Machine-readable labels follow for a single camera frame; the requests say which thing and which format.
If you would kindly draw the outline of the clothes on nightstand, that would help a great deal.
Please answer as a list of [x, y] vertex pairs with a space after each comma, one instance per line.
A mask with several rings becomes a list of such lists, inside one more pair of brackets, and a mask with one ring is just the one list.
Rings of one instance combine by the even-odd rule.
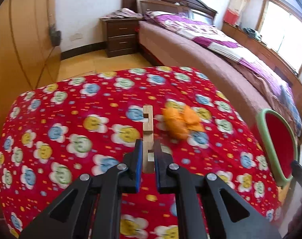
[[121, 9], [111, 12], [105, 16], [100, 17], [101, 20], [127, 19], [127, 18], [142, 19], [143, 16], [128, 8], [121, 8]]

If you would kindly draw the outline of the wooden window cabinet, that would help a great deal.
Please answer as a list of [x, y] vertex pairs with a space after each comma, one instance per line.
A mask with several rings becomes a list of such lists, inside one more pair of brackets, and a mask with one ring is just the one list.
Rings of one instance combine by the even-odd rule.
[[302, 83], [288, 63], [275, 53], [274, 50], [267, 48], [263, 43], [249, 37], [243, 30], [236, 26], [224, 22], [222, 31], [240, 45], [250, 50], [289, 84], [289, 87], [292, 89], [296, 107], [302, 115]]

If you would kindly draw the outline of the red bin with green rim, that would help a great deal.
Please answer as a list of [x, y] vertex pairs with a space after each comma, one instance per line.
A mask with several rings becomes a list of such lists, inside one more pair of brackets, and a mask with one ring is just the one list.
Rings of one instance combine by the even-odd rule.
[[283, 187], [292, 179], [293, 161], [298, 161], [298, 147], [287, 121], [276, 111], [263, 109], [251, 128], [266, 157], [277, 186]]

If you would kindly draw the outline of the dark wooden nightstand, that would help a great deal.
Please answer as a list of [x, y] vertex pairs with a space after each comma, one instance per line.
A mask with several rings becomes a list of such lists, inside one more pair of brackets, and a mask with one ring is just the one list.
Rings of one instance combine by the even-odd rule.
[[139, 21], [137, 18], [100, 20], [109, 58], [137, 53]]

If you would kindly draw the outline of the orange mesh ball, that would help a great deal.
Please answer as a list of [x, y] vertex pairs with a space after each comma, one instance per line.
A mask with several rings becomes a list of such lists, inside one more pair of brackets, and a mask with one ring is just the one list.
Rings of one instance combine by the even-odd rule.
[[181, 109], [165, 107], [162, 113], [165, 128], [174, 139], [186, 140], [191, 132], [204, 132], [201, 118], [188, 105]]

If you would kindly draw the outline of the bed with brown mattress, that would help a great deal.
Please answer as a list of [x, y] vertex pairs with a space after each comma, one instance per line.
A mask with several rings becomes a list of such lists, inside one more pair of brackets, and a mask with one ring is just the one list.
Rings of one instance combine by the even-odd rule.
[[248, 68], [146, 19], [140, 22], [140, 44], [165, 66], [190, 66], [205, 75], [230, 100], [249, 127], [263, 109], [278, 112], [296, 135], [290, 111], [268, 82]]

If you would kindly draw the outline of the blue plaid cloth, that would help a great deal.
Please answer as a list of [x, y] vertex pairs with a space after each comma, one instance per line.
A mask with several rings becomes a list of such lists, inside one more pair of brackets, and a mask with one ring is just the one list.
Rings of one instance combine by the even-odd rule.
[[294, 104], [292, 96], [289, 94], [289, 92], [287, 92], [286, 88], [283, 85], [280, 86], [279, 100], [290, 111], [295, 125], [296, 136], [300, 137], [302, 134], [302, 120], [300, 118], [297, 107]]

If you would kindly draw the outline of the dark wooden headboard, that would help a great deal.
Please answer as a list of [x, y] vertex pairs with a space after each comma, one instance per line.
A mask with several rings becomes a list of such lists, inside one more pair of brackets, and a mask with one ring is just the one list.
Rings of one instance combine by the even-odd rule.
[[122, 0], [122, 7], [139, 14], [145, 14], [147, 11], [164, 11], [173, 14], [184, 13], [189, 18], [197, 14], [203, 16], [210, 24], [214, 22], [217, 14], [217, 11], [201, 0]]

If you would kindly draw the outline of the wooden notched block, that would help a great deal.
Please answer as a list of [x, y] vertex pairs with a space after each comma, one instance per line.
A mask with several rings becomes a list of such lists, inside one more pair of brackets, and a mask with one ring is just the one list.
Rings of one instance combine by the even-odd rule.
[[154, 123], [152, 105], [143, 106], [143, 172], [154, 173]]

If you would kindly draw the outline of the red floral blanket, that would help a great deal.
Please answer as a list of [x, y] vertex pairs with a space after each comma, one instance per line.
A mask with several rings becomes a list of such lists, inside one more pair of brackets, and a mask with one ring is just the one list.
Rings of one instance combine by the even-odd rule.
[[[73, 77], [20, 94], [0, 140], [0, 202], [9, 232], [22, 230], [81, 174], [120, 163], [143, 136], [152, 105], [154, 137], [197, 175], [215, 173], [268, 221], [281, 203], [264, 152], [229, 99], [199, 70], [130, 69]], [[204, 132], [172, 138], [162, 110], [188, 105]]]

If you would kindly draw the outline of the red white curtain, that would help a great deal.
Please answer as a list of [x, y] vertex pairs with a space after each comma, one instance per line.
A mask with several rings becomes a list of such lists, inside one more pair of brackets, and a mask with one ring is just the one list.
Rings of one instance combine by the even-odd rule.
[[223, 21], [231, 25], [238, 24], [240, 22], [240, 17], [249, 1], [250, 0], [230, 0]]

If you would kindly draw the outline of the window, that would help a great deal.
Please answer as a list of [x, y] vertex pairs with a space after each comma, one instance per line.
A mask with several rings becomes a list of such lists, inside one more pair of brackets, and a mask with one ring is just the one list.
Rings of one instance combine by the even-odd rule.
[[263, 0], [256, 24], [266, 46], [302, 73], [302, 14], [280, 0]]

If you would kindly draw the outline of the green clothes on cabinet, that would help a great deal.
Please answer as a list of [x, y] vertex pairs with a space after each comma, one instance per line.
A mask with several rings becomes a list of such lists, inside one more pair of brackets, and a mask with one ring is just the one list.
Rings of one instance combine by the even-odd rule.
[[244, 31], [250, 38], [255, 39], [255, 40], [259, 41], [259, 42], [262, 41], [262, 36], [261, 36], [261, 34], [260, 34], [258, 31], [254, 30], [254, 29], [251, 29], [251, 28], [247, 28], [247, 27], [243, 28], [243, 31]]

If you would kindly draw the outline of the black bag on wardrobe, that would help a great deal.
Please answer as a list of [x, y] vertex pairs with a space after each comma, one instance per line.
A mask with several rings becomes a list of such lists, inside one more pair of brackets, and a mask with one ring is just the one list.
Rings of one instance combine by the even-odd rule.
[[49, 26], [49, 38], [53, 47], [59, 46], [61, 43], [61, 31], [56, 29], [55, 24]]

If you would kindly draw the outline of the purple white quilt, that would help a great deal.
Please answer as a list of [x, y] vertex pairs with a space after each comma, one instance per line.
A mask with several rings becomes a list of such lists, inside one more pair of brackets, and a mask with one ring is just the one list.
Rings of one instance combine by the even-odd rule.
[[268, 82], [276, 96], [279, 96], [282, 91], [292, 95], [287, 82], [281, 79], [265, 62], [216, 27], [164, 11], [147, 11], [144, 16], [164, 29], [192, 40], [260, 75]]

